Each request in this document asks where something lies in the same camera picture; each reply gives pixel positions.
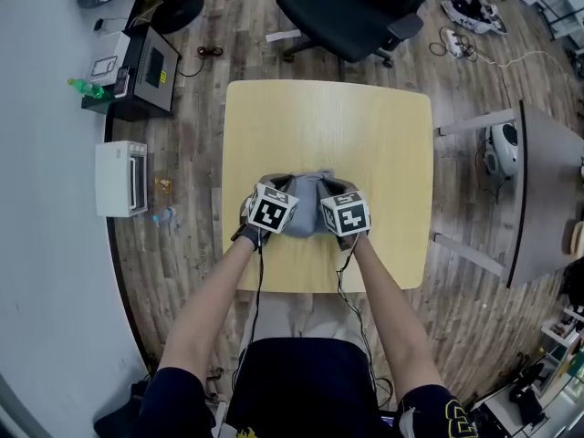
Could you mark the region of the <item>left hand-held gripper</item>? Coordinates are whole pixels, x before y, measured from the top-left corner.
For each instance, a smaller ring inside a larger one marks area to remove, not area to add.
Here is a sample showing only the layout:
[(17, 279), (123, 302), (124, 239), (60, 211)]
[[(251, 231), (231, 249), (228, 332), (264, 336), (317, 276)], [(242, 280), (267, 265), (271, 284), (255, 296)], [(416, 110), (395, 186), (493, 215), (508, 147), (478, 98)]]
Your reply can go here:
[(261, 235), (281, 234), (299, 202), (293, 174), (262, 176), (240, 208), (239, 224), (253, 226)]

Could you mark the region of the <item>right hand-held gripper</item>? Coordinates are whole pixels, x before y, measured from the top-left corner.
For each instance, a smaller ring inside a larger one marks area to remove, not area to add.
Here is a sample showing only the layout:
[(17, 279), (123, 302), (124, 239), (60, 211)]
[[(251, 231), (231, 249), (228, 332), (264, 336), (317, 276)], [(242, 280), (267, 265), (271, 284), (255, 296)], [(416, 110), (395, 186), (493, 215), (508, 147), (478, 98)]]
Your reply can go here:
[(320, 209), (325, 226), (337, 238), (340, 250), (349, 250), (357, 237), (370, 230), (370, 208), (365, 195), (353, 182), (321, 178)]

